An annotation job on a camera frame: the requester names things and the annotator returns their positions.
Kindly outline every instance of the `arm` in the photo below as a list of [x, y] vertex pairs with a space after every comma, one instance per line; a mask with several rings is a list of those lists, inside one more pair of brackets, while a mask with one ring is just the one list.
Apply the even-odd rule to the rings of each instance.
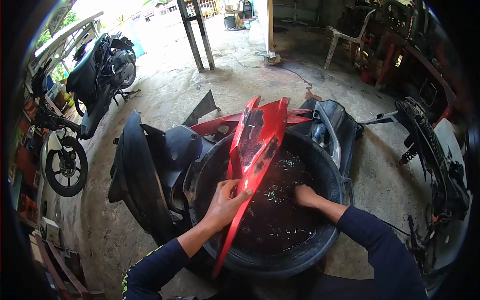
[[188, 264], [209, 238], [233, 220], [240, 205], [252, 195], [252, 190], [246, 190], [231, 199], [230, 191], [238, 182], [239, 180], [220, 182], [200, 223], [150, 252], [128, 269], [122, 281], [124, 300], [161, 299], [158, 294], [160, 288]]
[[391, 228], [362, 210], [317, 195], [306, 185], [296, 188], [296, 196], [300, 205], [320, 210], [338, 229], [365, 247], [381, 299], [428, 298], [415, 260]]

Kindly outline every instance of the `motorcycle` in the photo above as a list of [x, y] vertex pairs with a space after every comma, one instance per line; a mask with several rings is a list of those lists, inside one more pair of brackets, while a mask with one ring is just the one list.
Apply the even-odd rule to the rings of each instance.
[[[45, 71], [51, 61], [49, 59], [43, 67], [40, 67], [32, 78], [31, 96], [38, 104], [32, 124], [50, 130], [40, 152], [40, 171], [43, 177], [57, 194], [72, 197], [82, 190], [87, 181], [87, 156], [77, 139], [67, 134], [67, 128], [70, 128], [78, 136], [80, 126], [59, 116], [44, 100], [47, 93]], [[54, 170], [54, 165], [57, 164], [58, 168]]]
[[[86, 46], [93, 41], [85, 42], [87, 34], [73, 56], [77, 63], [68, 77], [67, 92], [74, 92], [75, 108], [83, 117], [81, 139], [92, 138], [111, 100], [118, 105], [116, 95], [121, 95], [126, 102], [129, 96], [141, 91], [122, 91], [133, 84], [137, 69], [132, 49], [134, 44], [127, 37], [120, 36], [121, 33], [113, 36], [102, 34], [92, 49], [86, 51]], [[80, 103], [86, 107], [85, 112], [81, 110]]]

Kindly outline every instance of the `concrete floor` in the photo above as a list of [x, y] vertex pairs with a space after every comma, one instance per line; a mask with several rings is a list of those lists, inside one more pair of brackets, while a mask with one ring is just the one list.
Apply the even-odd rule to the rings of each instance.
[[[323, 100], [338, 101], [356, 120], [395, 110], [391, 97], [360, 81], [339, 47], [330, 70], [321, 67], [327, 50], [321, 49], [322, 34], [307, 33], [304, 27], [289, 27], [286, 33], [275, 34], [276, 52], [283, 62], [267, 66], [258, 21], [252, 22], [250, 31], [237, 32], [226, 31], [220, 16], [206, 24], [216, 70], [198, 73], [188, 40], [181, 37], [139, 57], [132, 88], [142, 91], [128, 103], [119, 100], [118, 107], [112, 103], [95, 136], [82, 141], [90, 164], [83, 191], [75, 197], [63, 198], [48, 186], [44, 189], [47, 217], [61, 225], [65, 245], [81, 254], [89, 288], [104, 290], [108, 299], [121, 296], [125, 271], [156, 248], [124, 202], [111, 204], [107, 199], [109, 170], [115, 154], [112, 140], [120, 135], [133, 109], [142, 113], [143, 123], [162, 130], [181, 124], [209, 89], [222, 111], [207, 115], [205, 120], [241, 111], [257, 95], [262, 96], [262, 103], [288, 96], [290, 106], [296, 108], [312, 93]], [[199, 35], [197, 44], [201, 45]], [[204, 51], [201, 55], [206, 65]], [[356, 206], [403, 230], [408, 229], [403, 215], [412, 214], [420, 220], [426, 205], [410, 166], [398, 165], [406, 150], [403, 140], [407, 135], [398, 124], [369, 126], [356, 145], [350, 171]], [[340, 234], [327, 255], [325, 272], [356, 279], [373, 277], [366, 251], [344, 234]], [[263, 299], [293, 298], [288, 293], [280, 296], [278, 286], [285, 281], [252, 282]], [[165, 299], [192, 295], [203, 299], [215, 290], [183, 269], [161, 294]]]

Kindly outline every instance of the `fender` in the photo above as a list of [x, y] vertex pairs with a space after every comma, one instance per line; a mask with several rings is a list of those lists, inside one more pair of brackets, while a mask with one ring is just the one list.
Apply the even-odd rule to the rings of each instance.
[[42, 146], [42, 151], [40, 152], [40, 161], [42, 162], [40, 172], [42, 173], [43, 178], [47, 179], [45, 174], [45, 168], [47, 166], [47, 155], [50, 150], [61, 150], [62, 145], [60, 140], [63, 139], [67, 135], [67, 131], [65, 129], [58, 129], [56, 131], [50, 131], [47, 133], [45, 138], [45, 142]]
[[133, 43], [130, 42], [130, 44], [132, 44], [132, 45], [127, 44], [126, 42], [122, 41], [121, 39], [114, 38], [114, 39], [112, 40], [112, 43], [111, 43], [110, 47], [111, 47], [111, 48], [120, 49], [120, 50], [130, 50], [130, 51], [133, 51], [133, 49], [132, 49]]

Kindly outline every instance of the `water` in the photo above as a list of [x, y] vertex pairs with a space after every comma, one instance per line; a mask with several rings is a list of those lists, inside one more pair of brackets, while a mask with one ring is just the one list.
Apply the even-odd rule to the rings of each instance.
[[295, 205], [294, 189], [313, 178], [298, 156], [280, 148], [243, 215], [233, 246], [249, 254], [284, 253], [312, 236], [319, 213]]

